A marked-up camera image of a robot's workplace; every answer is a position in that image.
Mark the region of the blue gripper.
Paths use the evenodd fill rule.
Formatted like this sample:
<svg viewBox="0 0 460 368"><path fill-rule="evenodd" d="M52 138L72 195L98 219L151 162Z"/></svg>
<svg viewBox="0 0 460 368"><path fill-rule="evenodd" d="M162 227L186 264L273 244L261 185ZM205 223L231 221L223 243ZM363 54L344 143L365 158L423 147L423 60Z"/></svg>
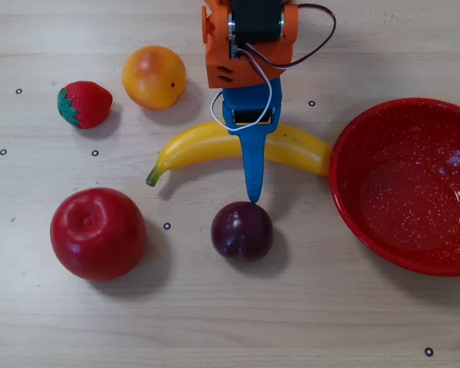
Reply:
<svg viewBox="0 0 460 368"><path fill-rule="evenodd" d="M266 141L266 135L260 133L273 133L278 128L282 102L281 79L275 78L270 84L252 87L226 88L222 94L225 125L230 134L240 134L248 199L257 203L263 185Z"/></svg>

